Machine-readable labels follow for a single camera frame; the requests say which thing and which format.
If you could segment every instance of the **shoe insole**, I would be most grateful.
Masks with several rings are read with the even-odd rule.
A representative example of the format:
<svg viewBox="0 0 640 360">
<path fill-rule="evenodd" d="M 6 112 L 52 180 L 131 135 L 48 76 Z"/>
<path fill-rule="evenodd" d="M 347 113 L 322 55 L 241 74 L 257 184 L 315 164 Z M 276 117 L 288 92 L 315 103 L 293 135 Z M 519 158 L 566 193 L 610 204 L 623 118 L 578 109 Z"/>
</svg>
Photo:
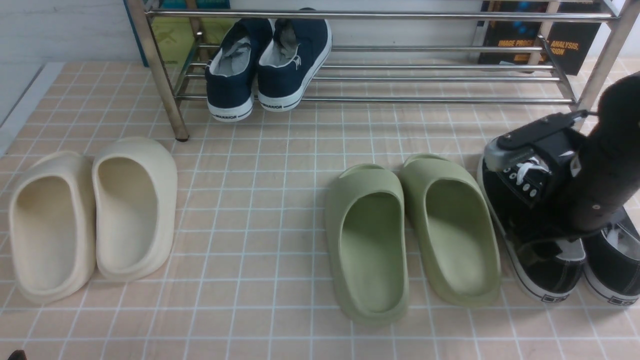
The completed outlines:
<svg viewBox="0 0 640 360">
<path fill-rule="evenodd" d="M 342 231 L 342 269 L 356 304 L 383 313 L 403 296 L 404 264 L 400 204 L 374 193 L 349 209 Z"/>
<path fill-rule="evenodd" d="M 13 215 L 13 261 L 23 286 L 43 291 L 62 285 L 76 258 L 76 218 L 67 182 L 49 176 L 28 184 Z"/>
<path fill-rule="evenodd" d="M 102 162 L 98 178 L 100 260 L 126 269 L 149 252 L 156 232 L 157 198 L 145 169 L 126 158 Z"/>
<path fill-rule="evenodd" d="M 293 60 L 298 53 L 298 40 L 291 23 L 285 25 L 280 36 L 274 40 L 271 54 L 268 55 L 267 64 L 274 67 L 283 67 Z"/>
<path fill-rule="evenodd" d="M 229 48 L 222 49 L 222 55 L 218 66 L 212 74 L 233 76 L 243 73 L 251 60 L 251 40 L 249 36 L 238 39 Z"/>
<path fill-rule="evenodd" d="M 495 263 L 493 230 L 482 207 L 478 194 L 459 181 L 439 180 L 426 195 L 435 258 L 449 286 L 461 295 L 486 293 L 498 276 L 490 266 Z"/>
</svg>

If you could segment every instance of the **slide sandal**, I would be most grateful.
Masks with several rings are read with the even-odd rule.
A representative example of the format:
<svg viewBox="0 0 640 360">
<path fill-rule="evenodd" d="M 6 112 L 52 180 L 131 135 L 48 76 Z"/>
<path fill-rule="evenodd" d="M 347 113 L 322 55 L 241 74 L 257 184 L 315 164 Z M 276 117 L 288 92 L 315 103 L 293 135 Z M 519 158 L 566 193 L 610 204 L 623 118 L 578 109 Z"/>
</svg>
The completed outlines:
<svg viewBox="0 0 640 360">
<path fill-rule="evenodd" d="M 106 146 L 93 162 L 98 269 L 130 281 L 156 271 L 169 257 L 178 191 L 171 154 L 147 138 Z"/>
<path fill-rule="evenodd" d="M 409 157 L 399 178 L 431 287 L 454 305 L 490 305 L 500 289 L 500 256 L 474 178 L 430 154 Z"/>
<path fill-rule="evenodd" d="M 13 269 L 20 292 L 46 304 L 81 288 L 95 270 L 91 163 L 72 151 L 25 171 L 9 204 Z"/>
<path fill-rule="evenodd" d="M 378 165 L 356 165 L 330 185 L 324 209 L 333 285 L 343 312 L 386 325 L 407 308 L 404 200 L 400 181 Z"/>
</svg>

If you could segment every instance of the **tiled floor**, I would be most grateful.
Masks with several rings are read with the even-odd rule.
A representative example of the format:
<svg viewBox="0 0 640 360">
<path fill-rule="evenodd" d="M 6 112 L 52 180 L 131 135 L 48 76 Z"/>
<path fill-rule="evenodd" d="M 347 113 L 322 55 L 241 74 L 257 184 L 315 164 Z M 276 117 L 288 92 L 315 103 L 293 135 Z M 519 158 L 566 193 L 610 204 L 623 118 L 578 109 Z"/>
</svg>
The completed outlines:
<svg viewBox="0 0 640 360">
<path fill-rule="evenodd" d="M 640 61 L 620 61 L 611 80 L 637 70 Z M 587 75 L 575 79 L 578 88 Z M 310 88 L 331 91 L 558 95 L 541 85 Z M 410 310 L 402 320 L 380 329 L 352 324 L 333 296 L 323 195 L 337 174 L 370 161 L 397 169 L 416 152 L 441 154 L 473 172 L 492 137 L 565 108 L 302 104 L 290 113 L 255 108 L 237 124 L 212 121 L 203 103 L 182 109 L 191 132 L 186 143 L 173 140 L 147 69 L 65 66 L 0 158 L 0 359 L 23 347 L 29 360 L 626 360 L 640 354 L 640 306 L 612 309 L 583 283 L 560 305 L 534 302 L 504 258 L 502 294 L 493 306 L 448 305 L 429 289 L 411 231 Z M 159 140 L 178 165 L 171 257 L 146 279 L 122 284 L 96 274 L 67 299 L 30 304 L 15 289 L 7 241 L 13 181 L 45 154 L 92 156 L 123 136 Z M 640 219 L 635 199 L 628 207 Z"/>
</svg>

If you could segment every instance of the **white wall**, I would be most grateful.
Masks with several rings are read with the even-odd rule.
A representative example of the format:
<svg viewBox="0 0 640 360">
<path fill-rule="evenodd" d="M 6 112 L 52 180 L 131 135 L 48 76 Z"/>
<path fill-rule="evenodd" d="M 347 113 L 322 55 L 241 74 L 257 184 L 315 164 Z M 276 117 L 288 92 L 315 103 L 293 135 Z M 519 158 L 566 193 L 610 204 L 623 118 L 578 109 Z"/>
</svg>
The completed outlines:
<svg viewBox="0 0 640 360">
<path fill-rule="evenodd" d="M 621 6 L 624 0 L 614 0 Z M 480 0 L 232 0 L 236 8 L 474 11 Z M 640 25 L 623 48 L 640 56 Z M 336 44 L 469 45 L 474 21 L 333 21 Z M 602 26 L 591 54 L 600 52 Z M 136 60 L 122 0 L 21 0 L 0 6 L 0 62 Z"/>
</svg>

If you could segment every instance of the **sneaker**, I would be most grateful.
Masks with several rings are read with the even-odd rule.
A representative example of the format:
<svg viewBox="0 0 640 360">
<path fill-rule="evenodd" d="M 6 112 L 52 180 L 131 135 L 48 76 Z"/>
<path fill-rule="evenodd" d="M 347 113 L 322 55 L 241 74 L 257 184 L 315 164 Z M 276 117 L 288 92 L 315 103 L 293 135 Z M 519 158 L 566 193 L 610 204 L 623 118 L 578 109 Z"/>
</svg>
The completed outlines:
<svg viewBox="0 0 640 360">
<path fill-rule="evenodd" d="M 627 306 L 640 296 L 640 236 L 625 212 L 624 219 L 599 234 L 584 238 L 584 275 L 593 293 L 613 304 Z"/>
<path fill-rule="evenodd" d="M 258 100 L 262 106 L 277 112 L 295 108 L 329 56 L 331 44 L 326 20 L 277 20 L 274 37 L 258 62 Z"/>
<path fill-rule="evenodd" d="M 255 63 L 272 36 L 267 19 L 241 19 L 227 32 L 205 68 L 207 103 L 216 120 L 236 122 L 251 115 Z"/>
<path fill-rule="evenodd" d="M 536 158 L 502 172 L 488 170 L 482 158 L 478 164 L 477 181 L 505 240 L 518 277 L 517 283 L 538 301 L 561 302 L 569 296 L 582 275 L 586 259 L 582 242 L 527 243 L 524 236 L 515 236 L 523 228 L 523 233 L 530 234 L 532 238 L 541 237 L 545 231 L 544 227 L 531 220 L 531 214 L 542 199 L 551 175 Z"/>
</svg>

